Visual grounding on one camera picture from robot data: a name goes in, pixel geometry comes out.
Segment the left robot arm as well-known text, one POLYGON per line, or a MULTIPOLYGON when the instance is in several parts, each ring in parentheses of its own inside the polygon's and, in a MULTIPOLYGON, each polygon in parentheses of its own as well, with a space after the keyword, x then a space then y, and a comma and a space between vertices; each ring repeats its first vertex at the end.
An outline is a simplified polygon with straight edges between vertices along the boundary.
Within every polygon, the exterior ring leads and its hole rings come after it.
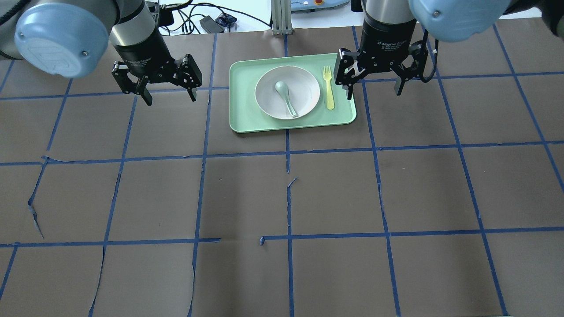
POLYGON ((185 88, 192 101, 203 83, 193 56, 171 56, 160 28, 172 7, 148 0, 3 0, 1 58, 26 60, 47 74, 82 78, 93 72, 109 44, 119 55, 111 75, 125 94, 147 105, 149 84, 185 88))

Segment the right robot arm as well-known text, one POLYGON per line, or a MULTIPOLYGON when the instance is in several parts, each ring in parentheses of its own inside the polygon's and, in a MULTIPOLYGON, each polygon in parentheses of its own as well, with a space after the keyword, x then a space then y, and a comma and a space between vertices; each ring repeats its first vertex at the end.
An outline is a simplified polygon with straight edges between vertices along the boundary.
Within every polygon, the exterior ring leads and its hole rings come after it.
POLYGON ((393 72, 395 92, 406 82, 429 82, 425 68, 427 40, 435 39, 433 58, 440 42, 460 42, 487 30, 503 15, 538 8, 552 34, 563 36, 561 0, 353 0, 351 10, 364 15, 361 43, 355 52, 341 48, 333 78, 351 99, 353 86, 370 74, 393 72))

